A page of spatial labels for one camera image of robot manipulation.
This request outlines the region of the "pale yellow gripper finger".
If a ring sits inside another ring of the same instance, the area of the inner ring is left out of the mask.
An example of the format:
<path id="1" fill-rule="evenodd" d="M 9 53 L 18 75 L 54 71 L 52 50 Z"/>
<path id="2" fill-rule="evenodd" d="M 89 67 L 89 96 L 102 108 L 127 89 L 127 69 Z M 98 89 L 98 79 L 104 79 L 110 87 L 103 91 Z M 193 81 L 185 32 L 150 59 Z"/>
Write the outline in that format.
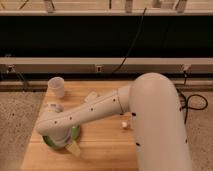
<path id="1" fill-rule="evenodd" d="M 74 156 L 79 157 L 81 154 L 81 150 L 76 141 L 71 142 L 69 145 L 66 146 L 66 149 L 72 153 Z"/>

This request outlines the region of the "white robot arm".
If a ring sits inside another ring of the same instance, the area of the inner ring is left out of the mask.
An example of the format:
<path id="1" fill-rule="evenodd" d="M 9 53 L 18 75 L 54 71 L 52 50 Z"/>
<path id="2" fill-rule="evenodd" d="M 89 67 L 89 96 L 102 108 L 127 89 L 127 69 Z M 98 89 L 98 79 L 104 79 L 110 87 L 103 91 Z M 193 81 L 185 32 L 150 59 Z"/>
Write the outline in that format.
<path id="1" fill-rule="evenodd" d="M 45 109 L 36 131 L 64 147 L 73 126 L 126 112 L 132 116 L 139 171 L 193 171 L 178 91 L 159 73 L 143 74 L 73 109 Z"/>

